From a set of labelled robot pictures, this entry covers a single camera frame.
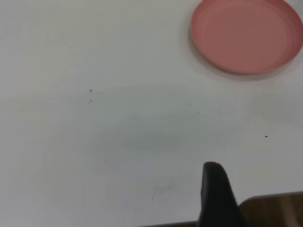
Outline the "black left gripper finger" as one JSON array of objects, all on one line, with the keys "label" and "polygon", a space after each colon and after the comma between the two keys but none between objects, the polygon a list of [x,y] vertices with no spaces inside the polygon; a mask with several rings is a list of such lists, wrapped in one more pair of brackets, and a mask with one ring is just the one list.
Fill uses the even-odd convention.
[{"label": "black left gripper finger", "polygon": [[222,165],[206,162],[203,165],[201,212],[199,227],[246,227],[234,197],[228,176]]}]

